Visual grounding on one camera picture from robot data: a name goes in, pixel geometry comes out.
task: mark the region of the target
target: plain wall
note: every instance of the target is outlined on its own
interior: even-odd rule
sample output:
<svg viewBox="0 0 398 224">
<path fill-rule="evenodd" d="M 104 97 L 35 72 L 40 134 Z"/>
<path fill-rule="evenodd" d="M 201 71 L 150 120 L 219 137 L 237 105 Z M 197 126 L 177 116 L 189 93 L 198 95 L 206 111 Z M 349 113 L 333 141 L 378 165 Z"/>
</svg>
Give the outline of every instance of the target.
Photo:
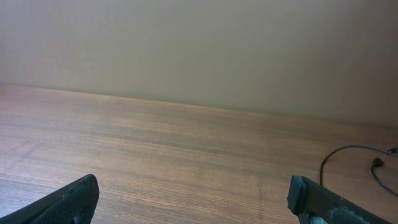
<svg viewBox="0 0 398 224">
<path fill-rule="evenodd" d="M 2 0 L 0 83 L 392 125 L 398 1 Z"/>
</svg>

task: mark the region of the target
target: cord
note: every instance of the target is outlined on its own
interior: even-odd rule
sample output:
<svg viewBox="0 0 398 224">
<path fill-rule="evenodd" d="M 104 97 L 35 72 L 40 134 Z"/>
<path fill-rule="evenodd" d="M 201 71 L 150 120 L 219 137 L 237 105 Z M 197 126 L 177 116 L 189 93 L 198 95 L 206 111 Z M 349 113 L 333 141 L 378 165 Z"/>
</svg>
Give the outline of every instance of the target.
<svg viewBox="0 0 398 224">
<path fill-rule="evenodd" d="M 334 150 L 333 152 L 331 152 L 328 156 L 326 156 L 326 158 L 324 158 L 324 160 L 321 163 L 321 169 L 320 169 L 320 174 L 319 174 L 319 184 L 321 186 L 323 186 L 323 167 L 325 166 L 326 161 L 329 159 L 329 157 L 331 157 L 334 153 L 343 150 L 343 149 L 347 149 L 347 148 L 361 148 L 361 149 L 369 149 L 369 150 L 373 150 L 373 151 L 377 151 L 377 152 L 381 152 L 390 156 L 395 156 L 398 157 L 398 155 L 396 154 L 398 147 L 395 147 L 393 149 L 390 149 L 388 151 L 383 151 L 382 149 L 376 148 L 376 147 L 371 147 L 371 146 L 344 146 L 344 147 L 340 147 L 336 150 Z M 373 175 L 373 177 L 380 183 L 380 185 L 382 187 L 384 187 L 386 190 L 388 190 L 389 192 L 391 192 L 392 194 L 394 194 L 395 196 L 398 197 L 398 193 L 391 190 L 387 185 L 385 185 L 383 182 L 381 182 L 381 180 L 377 177 L 377 175 L 374 173 L 374 170 L 376 167 L 382 167 L 384 165 L 384 162 L 380 159 L 380 158 L 376 158 L 375 160 L 373 160 L 373 165 L 371 167 L 371 173 Z"/>
</svg>

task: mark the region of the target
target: wooden table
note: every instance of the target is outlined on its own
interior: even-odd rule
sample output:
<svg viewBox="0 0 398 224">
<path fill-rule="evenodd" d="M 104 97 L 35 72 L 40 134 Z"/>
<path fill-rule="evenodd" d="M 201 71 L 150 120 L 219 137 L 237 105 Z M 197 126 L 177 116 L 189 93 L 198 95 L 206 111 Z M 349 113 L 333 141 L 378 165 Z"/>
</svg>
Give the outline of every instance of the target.
<svg viewBox="0 0 398 224">
<path fill-rule="evenodd" d="M 347 144 L 398 145 L 392 128 L 0 85 L 0 216 L 92 173 L 93 223 L 298 223 L 292 175 L 317 181 Z M 398 223 L 397 161 L 348 149 L 325 186 Z"/>
</svg>

